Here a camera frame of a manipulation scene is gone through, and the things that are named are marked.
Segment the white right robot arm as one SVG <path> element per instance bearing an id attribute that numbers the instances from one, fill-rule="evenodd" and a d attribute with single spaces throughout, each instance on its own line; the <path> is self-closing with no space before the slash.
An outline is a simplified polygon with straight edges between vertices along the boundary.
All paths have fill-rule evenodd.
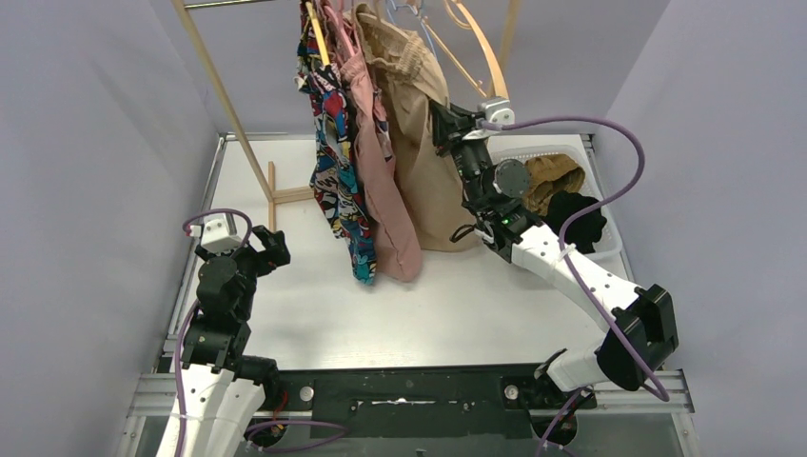
<path id="1" fill-rule="evenodd" d="M 646 389 L 662 401 L 669 394 L 656 370 L 676 350 L 679 337 L 673 300 L 658 286 L 642 288 L 602 268 L 565 239 L 578 219 L 617 200 L 639 180 L 644 149 L 630 130 L 604 119 L 598 125 L 622 134 L 634 147 L 639 164 L 617 193 L 572 213 L 559 229 L 522 203 L 529 173 L 521 162 L 495 162 L 488 137 L 503 131 L 551 123 L 551 118 L 518 123 L 506 98 L 482 103 L 476 110 L 429 101 L 433 144 L 439 156 L 452 159 L 463 186 L 463 207 L 471 224 L 451 235 L 457 243 L 475 234 L 503 261 L 541 277 L 573 301 L 600 327 L 604 336 L 590 348 L 556 352 L 536 372 L 541 402 L 556 407 L 574 390 L 611 382 L 627 391 Z"/>

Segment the beige shorts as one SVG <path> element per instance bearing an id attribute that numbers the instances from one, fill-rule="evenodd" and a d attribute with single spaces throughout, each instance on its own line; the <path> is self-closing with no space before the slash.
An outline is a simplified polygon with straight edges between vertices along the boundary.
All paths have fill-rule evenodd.
<path id="1" fill-rule="evenodd" d="M 449 157 L 433 145 L 430 103 L 446 104 L 442 69 L 423 39 L 380 18 L 367 3 L 352 7 L 364 60 L 381 92 L 397 161 L 395 180 L 425 250 L 462 252 L 479 244 L 455 232 L 474 222 L 462 206 L 463 186 Z"/>

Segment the blue hanger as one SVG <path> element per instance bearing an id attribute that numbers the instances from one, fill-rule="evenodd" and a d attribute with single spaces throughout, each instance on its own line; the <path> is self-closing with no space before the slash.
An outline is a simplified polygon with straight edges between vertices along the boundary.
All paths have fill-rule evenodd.
<path id="1" fill-rule="evenodd" d="M 403 27 L 407 26 L 418 30 L 431 53 L 435 57 L 438 56 L 436 43 L 426 24 L 424 1 L 386 0 L 384 1 L 384 8 L 387 19 L 392 24 L 398 25 L 402 22 Z"/>

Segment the black shorts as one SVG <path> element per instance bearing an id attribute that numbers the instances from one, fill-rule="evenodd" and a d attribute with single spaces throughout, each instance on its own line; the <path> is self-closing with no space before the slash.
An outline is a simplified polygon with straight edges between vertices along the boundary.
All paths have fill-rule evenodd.
<path id="1" fill-rule="evenodd" d="M 598 200 L 594 197 L 562 190 L 550 198 L 542 220 L 560 236 L 561 227 L 571 216 L 597 203 Z M 583 254 L 592 254 L 596 251 L 595 245 L 602 239 L 607 221 L 601 209 L 586 213 L 569 225 L 564 242 L 575 244 Z"/>

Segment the wooden hanger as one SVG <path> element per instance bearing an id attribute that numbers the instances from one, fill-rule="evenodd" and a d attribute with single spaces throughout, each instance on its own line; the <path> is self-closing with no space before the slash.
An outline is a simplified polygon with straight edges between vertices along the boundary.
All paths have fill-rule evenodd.
<path id="1" fill-rule="evenodd" d="M 483 61 L 487 67 L 489 84 L 484 86 L 481 79 L 474 77 L 469 72 L 461 59 L 451 50 L 451 48 L 431 25 L 428 14 L 425 12 L 427 1 L 417 1 L 416 10 L 418 11 L 419 21 L 424 29 L 429 46 L 439 50 L 445 57 L 447 57 L 450 64 L 455 67 L 455 69 L 470 85 L 470 87 L 481 97 L 508 98 L 509 90 L 500 58 L 503 57 L 504 60 L 509 58 L 509 52 L 512 47 L 515 30 L 515 19 L 520 8 L 520 2 L 515 1 L 511 3 L 511 5 L 515 8 L 508 9 L 504 27 L 505 34 L 499 50 L 495 50 L 491 45 L 490 40 L 480 25 L 479 20 L 474 16 L 471 9 L 464 4 L 464 1 L 439 1 L 439 4 L 442 6 L 444 12 L 448 15 L 448 18 L 457 28 L 470 32 L 473 35 L 475 41 L 479 45 L 482 52 Z"/>

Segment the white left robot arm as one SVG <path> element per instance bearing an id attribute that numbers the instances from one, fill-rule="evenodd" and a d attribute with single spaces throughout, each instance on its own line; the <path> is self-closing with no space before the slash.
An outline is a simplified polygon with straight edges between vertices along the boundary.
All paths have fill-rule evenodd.
<path id="1" fill-rule="evenodd" d="M 257 226 L 251 232 L 261 249 L 238 235 L 212 241 L 212 229 L 200 231 L 197 299 L 178 337 L 176 399 L 160 456 L 232 456 L 253 415 L 281 396 L 276 361 L 245 348 L 258 280 L 288 265 L 290 253 L 282 231 Z"/>

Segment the brown shorts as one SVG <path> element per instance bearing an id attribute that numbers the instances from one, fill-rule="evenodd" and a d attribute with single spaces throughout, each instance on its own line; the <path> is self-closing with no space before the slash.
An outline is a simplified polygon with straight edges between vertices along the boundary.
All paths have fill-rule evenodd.
<path id="1" fill-rule="evenodd" d="M 547 213 L 555 194 L 561 191 L 579 192 L 585 182 L 582 166 L 566 154 L 532 157 L 524 165 L 530 175 L 530 184 L 522 202 L 538 215 Z"/>

